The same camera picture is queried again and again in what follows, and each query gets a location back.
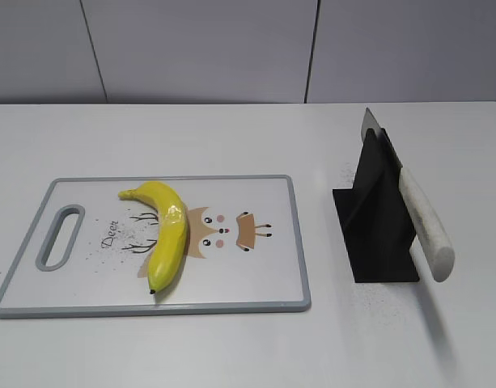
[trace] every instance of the gray cutting board rim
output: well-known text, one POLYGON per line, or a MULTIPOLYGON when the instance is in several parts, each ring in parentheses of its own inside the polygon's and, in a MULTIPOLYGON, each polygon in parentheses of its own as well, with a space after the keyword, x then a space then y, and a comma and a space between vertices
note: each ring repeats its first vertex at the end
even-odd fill
POLYGON ((307 280, 307 269, 303 256, 303 245, 299 229, 298 211, 296 208, 295 192, 292 179, 288 175, 203 175, 203 176, 147 176, 147 177, 91 177, 91 178, 60 178, 55 179, 49 186, 37 214, 23 240, 21 247, 0 288, 0 318, 77 318, 77 317, 110 317, 134 315, 165 315, 165 314, 218 314, 218 313, 262 313, 262 312, 300 312, 311 305, 311 296, 307 280), (284 179, 286 181, 290 215, 295 236, 295 248, 299 266, 299 279, 303 298, 293 301, 269 302, 198 302, 182 304, 141 304, 123 306, 58 306, 58 307, 3 307, 1 302, 7 291, 16 268, 19 266, 24 251, 34 233, 37 223, 52 195, 53 189, 60 183, 67 182, 116 182, 116 181, 177 181, 177 180, 225 180, 225 179, 284 179))

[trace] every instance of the cutting board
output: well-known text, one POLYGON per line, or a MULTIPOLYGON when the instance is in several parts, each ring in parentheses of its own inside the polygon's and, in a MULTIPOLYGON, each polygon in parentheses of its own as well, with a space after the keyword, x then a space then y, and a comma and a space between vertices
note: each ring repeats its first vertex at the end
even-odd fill
POLYGON ((2 284, 0 318, 291 312, 310 303, 286 175, 57 179, 2 284), (147 180, 178 192, 190 225, 176 279, 154 296, 146 263, 157 213, 117 197, 147 180))

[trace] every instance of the cutting board handle hole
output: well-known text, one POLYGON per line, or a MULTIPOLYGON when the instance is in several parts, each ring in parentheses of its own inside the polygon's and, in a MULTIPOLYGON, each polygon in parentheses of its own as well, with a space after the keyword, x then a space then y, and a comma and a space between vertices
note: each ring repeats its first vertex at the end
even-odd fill
POLYGON ((36 266, 39 270, 55 271, 68 261, 84 213, 80 205, 67 205, 55 214, 37 255, 36 266))

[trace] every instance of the banana stem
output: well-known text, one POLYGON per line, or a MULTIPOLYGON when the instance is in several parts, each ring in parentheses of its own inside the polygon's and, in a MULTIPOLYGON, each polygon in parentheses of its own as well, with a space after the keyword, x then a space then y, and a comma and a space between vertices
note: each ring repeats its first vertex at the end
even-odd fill
POLYGON ((121 200, 132 200, 133 194, 134 194, 134 189, 124 190, 123 192, 118 193, 118 198, 120 198, 121 200))

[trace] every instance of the banana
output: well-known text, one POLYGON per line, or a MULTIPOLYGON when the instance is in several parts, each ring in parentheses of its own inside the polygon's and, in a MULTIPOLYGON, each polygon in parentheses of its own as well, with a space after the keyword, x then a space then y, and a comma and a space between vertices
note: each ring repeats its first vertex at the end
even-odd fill
POLYGON ((189 230, 184 203, 172 188, 159 181, 119 192, 118 197, 139 200, 158 211, 159 238, 147 269, 150 293, 157 293, 171 284, 183 258, 189 230))

